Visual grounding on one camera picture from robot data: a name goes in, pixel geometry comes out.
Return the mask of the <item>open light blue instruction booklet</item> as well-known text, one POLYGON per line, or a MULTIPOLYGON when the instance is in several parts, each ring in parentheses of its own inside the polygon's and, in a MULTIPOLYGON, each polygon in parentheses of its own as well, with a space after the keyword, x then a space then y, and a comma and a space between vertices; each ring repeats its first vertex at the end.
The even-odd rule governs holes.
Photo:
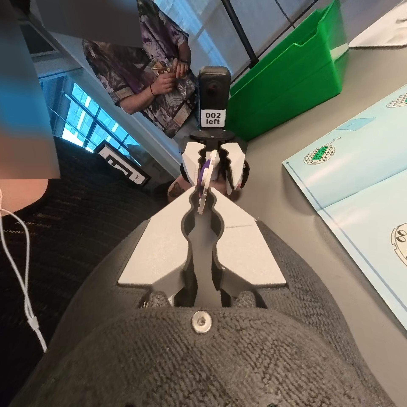
POLYGON ((282 165, 407 328, 407 86, 282 165))

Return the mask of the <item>black framed sign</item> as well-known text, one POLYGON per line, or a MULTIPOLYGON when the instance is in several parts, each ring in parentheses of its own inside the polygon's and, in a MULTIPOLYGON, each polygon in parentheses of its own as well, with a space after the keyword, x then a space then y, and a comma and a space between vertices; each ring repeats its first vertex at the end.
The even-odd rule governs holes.
POLYGON ((113 168, 122 171, 125 177, 133 183, 145 186, 150 182, 151 176, 149 176, 135 160, 125 156, 106 140, 103 140, 96 146, 93 152, 103 157, 113 168))

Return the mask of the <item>black pole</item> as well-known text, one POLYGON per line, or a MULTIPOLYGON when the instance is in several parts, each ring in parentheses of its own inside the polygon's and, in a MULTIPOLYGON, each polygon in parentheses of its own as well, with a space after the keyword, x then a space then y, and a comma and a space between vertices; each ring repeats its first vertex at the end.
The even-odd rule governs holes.
POLYGON ((247 34, 245 33, 245 31, 241 25, 239 18, 237 17, 237 14, 231 4, 231 1, 222 0, 221 3, 223 4, 223 6, 226 10, 226 13, 227 13, 229 19, 231 20, 231 23, 233 24, 233 27, 235 28, 235 31, 249 57, 249 69, 252 69, 259 62, 258 57, 252 48, 252 45, 247 37, 247 34))

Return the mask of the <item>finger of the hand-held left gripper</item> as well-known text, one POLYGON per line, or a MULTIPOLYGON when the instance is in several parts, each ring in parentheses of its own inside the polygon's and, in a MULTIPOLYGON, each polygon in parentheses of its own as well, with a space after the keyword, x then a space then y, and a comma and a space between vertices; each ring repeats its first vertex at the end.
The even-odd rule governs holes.
POLYGON ((229 142, 222 145, 222 150, 226 152, 226 191, 231 192, 240 189, 243 184, 245 168, 245 153, 236 142, 229 142))
POLYGON ((186 144, 182 156, 181 175, 194 187, 197 186, 199 173, 200 151, 205 151, 206 146, 197 141, 189 141, 186 144))

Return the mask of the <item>green plastic bin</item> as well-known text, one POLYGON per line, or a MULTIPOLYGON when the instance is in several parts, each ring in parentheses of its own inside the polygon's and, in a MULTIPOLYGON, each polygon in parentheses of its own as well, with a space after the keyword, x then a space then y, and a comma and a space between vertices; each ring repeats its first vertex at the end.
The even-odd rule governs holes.
POLYGON ((231 87, 226 130, 249 141, 337 96, 347 62, 336 0, 310 14, 231 87))

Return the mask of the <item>person's left hand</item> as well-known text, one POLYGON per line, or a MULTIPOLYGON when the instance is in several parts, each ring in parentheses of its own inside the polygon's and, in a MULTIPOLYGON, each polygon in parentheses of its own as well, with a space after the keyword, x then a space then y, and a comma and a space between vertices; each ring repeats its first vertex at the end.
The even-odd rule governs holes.
MULTIPOLYGON (((177 197, 182 195, 185 191, 187 191, 190 188, 193 188, 194 186, 191 185, 188 181, 186 181, 182 175, 180 175, 169 187, 167 197, 168 201, 172 202, 174 201, 177 197)), ((243 184, 238 187, 236 190, 231 191, 231 194, 229 195, 227 193, 227 180, 225 179, 225 175, 219 173, 218 178, 216 180, 212 180, 210 182, 210 188, 211 189, 216 189, 220 193, 222 193, 224 196, 229 198, 231 201, 236 201, 241 194, 241 189, 243 188, 243 184)))

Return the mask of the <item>round white lego plate build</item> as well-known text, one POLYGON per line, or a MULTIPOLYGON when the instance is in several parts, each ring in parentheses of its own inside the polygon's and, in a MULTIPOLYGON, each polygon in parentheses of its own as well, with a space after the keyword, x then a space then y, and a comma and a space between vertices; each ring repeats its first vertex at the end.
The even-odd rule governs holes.
POLYGON ((197 178, 197 213, 203 215, 210 183, 213 178, 214 170, 218 169, 220 162, 219 150, 214 149, 209 151, 200 151, 200 164, 198 178, 197 178))

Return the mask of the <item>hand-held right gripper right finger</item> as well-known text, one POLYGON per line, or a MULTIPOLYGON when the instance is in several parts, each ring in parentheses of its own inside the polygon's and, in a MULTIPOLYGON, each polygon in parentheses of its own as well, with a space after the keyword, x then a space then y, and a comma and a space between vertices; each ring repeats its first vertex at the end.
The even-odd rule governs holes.
POLYGON ((212 281, 217 291, 237 298, 243 291, 283 287, 287 284, 254 217, 216 189, 210 188, 212 281))

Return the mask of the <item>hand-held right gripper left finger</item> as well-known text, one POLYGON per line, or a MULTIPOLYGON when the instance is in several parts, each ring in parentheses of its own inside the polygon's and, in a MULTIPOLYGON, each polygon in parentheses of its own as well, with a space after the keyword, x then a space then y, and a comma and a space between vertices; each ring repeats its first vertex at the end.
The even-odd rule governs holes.
POLYGON ((195 227, 192 187, 152 216, 139 238, 118 285, 162 291, 194 301, 197 279, 189 234, 195 227))

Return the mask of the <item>white paper sheet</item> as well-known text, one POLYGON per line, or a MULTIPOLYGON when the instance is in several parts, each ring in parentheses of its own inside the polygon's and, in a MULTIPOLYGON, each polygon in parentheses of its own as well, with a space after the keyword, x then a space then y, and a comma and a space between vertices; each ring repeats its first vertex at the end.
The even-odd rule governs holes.
POLYGON ((407 2, 402 1, 349 43, 349 48, 400 48, 407 45, 407 2))

